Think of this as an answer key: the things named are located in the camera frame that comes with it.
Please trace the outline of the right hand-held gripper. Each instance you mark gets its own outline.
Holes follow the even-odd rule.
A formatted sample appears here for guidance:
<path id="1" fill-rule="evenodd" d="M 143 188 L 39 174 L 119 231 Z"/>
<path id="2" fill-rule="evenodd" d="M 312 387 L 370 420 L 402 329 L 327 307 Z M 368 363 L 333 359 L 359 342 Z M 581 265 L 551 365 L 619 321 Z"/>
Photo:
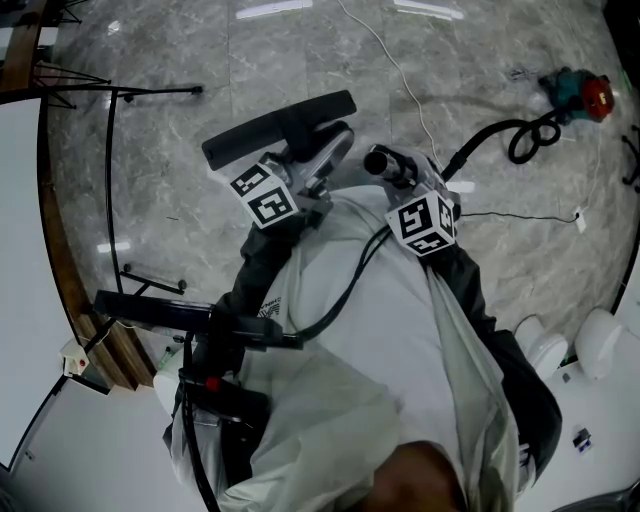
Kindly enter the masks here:
<path id="1" fill-rule="evenodd" d="M 396 241 L 416 256 L 453 245 L 455 202 L 437 165 L 413 148 L 393 148 L 392 152 L 404 172 L 387 173 L 384 177 L 389 201 L 385 220 Z"/>

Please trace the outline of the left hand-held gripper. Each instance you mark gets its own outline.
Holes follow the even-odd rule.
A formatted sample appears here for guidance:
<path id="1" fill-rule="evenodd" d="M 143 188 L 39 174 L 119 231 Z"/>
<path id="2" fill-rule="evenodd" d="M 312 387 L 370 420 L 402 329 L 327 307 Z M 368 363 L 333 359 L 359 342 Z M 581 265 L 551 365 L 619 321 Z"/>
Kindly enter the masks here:
<path id="1" fill-rule="evenodd" d="M 328 176 L 337 169 L 354 144 L 354 131 L 344 121 L 315 129 L 311 159 L 301 162 L 293 153 L 267 152 L 230 181 L 229 187 L 261 229 L 300 214 L 317 228 L 332 208 Z"/>

